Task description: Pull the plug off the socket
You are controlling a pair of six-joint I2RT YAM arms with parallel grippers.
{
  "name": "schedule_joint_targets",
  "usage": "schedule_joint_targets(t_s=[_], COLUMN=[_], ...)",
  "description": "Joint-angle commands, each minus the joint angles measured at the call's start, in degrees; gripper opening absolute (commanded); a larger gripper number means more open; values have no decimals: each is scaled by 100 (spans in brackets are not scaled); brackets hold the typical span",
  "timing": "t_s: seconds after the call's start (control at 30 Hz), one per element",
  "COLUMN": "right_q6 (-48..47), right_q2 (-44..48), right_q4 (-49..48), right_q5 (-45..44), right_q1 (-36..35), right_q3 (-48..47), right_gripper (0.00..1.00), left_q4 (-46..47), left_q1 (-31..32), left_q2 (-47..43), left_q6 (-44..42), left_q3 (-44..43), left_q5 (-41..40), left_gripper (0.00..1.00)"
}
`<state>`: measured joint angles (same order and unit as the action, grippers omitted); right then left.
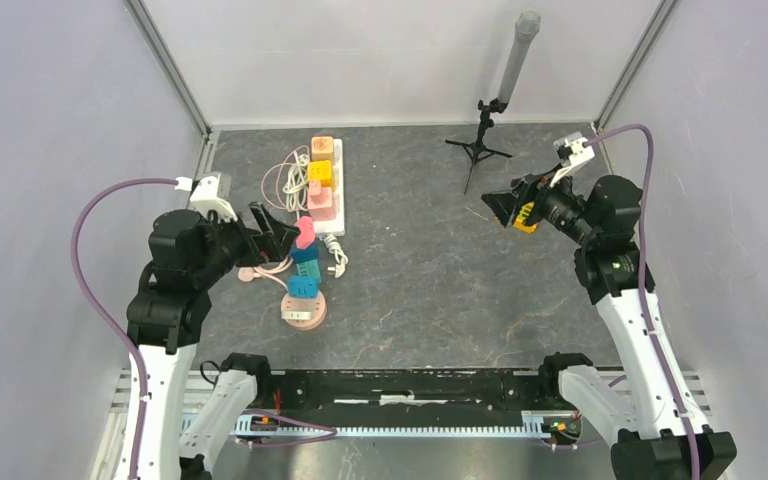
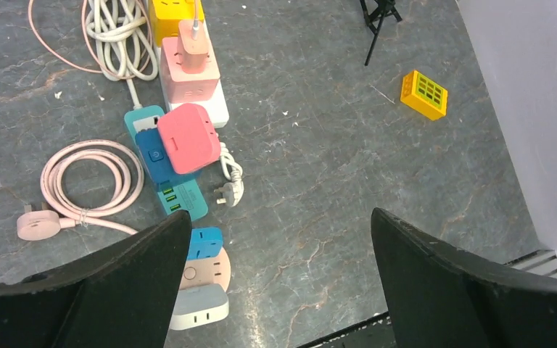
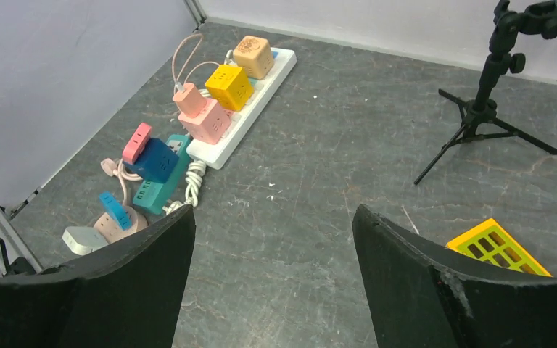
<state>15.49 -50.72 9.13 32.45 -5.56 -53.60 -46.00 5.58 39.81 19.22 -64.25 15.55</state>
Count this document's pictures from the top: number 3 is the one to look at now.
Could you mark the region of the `light blue plug adapter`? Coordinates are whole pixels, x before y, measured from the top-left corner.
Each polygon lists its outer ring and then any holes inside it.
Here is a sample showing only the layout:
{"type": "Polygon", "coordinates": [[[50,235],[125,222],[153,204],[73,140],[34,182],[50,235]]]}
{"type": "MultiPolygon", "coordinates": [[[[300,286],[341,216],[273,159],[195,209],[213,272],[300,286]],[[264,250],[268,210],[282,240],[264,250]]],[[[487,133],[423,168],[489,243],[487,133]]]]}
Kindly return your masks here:
{"type": "Polygon", "coordinates": [[[132,226],[131,218],[124,206],[110,192],[105,191],[99,195],[104,211],[117,223],[122,230],[132,226]]]}

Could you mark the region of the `round pink socket hub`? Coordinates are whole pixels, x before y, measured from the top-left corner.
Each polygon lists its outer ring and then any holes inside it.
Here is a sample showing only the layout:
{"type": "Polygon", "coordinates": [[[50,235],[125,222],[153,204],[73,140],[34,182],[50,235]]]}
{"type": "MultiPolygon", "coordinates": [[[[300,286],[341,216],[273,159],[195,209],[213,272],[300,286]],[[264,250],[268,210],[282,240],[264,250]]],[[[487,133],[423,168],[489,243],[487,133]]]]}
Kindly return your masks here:
{"type": "Polygon", "coordinates": [[[147,219],[134,208],[125,206],[125,211],[131,222],[131,226],[128,229],[123,230],[119,223],[112,219],[107,212],[102,214],[95,222],[94,228],[105,238],[108,244],[144,230],[149,225],[147,219]]]}

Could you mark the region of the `white square plug adapter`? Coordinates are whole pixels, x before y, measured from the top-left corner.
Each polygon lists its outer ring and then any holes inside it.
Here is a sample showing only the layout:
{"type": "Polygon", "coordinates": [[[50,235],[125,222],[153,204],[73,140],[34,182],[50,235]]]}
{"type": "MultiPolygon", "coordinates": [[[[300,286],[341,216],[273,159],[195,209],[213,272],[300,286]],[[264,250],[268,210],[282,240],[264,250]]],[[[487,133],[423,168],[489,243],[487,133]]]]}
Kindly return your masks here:
{"type": "Polygon", "coordinates": [[[97,229],[87,226],[67,227],[62,234],[62,240],[72,253],[80,256],[108,245],[105,237],[97,229]]]}

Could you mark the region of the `teal power strip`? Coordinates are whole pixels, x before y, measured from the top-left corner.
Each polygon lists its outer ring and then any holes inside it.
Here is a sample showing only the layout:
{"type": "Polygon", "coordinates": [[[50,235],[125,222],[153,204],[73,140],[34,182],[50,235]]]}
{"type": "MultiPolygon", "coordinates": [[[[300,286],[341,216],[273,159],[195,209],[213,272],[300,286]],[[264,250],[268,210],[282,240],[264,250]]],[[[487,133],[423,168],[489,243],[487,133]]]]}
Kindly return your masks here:
{"type": "Polygon", "coordinates": [[[141,183],[132,198],[134,206],[154,215],[160,215],[163,212],[163,207],[176,191],[191,163],[191,157],[186,151],[190,143],[191,138],[185,135],[173,134],[168,137],[166,144],[178,155],[179,160],[165,183],[152,181],[141,183]]]}

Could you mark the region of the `pink plug adapter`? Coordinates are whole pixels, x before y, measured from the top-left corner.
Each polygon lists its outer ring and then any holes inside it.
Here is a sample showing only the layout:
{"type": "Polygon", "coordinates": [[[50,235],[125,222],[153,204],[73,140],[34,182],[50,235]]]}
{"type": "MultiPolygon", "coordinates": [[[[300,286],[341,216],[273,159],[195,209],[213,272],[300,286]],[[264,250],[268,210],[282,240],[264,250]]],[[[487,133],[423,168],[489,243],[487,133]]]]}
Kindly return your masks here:
{"type": "Polygon", "coordinates": [[[147,123],[140,123],[123,148],[122,160],[125,163],[134,164],[151,138],[151,134],[152,126],[147,123]]]}

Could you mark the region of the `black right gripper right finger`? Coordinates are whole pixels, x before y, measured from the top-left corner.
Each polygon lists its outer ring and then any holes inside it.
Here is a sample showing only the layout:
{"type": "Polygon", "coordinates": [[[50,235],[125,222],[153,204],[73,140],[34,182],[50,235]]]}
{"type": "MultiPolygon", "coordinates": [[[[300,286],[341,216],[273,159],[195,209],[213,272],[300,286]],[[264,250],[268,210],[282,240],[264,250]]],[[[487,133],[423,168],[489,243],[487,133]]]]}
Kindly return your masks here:
{"type": "Polygon", "coordinates": [[[557,278],[474,260],[364,204],[352,234],[380,347],[557,347],[557,278]]]}

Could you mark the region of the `dark blue cube socket adapter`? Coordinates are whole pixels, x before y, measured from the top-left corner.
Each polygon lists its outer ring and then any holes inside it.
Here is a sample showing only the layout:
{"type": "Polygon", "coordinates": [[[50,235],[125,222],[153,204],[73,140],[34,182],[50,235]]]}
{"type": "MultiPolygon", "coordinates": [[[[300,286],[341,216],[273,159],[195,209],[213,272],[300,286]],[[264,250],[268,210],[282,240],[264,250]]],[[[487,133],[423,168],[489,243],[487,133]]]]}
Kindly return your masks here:
{"type": "Polygon", "coordinates": [[[179,156],[163,141],[150,138],[133,163],[124,166],[146,181],[165,183],[178,164],[179,156]]]}

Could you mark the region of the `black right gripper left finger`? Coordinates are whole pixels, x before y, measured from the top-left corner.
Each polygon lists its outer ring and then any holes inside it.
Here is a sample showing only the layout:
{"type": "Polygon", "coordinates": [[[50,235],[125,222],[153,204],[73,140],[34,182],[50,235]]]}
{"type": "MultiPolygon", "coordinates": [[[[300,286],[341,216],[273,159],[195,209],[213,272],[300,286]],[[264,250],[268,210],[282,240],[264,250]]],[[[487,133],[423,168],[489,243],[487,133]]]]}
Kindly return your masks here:
{"type": "Polygon", "coordinates": [[[91,254],[0,278],[0,347],[170,347],[195,236],[183,206],[91,254]]]}

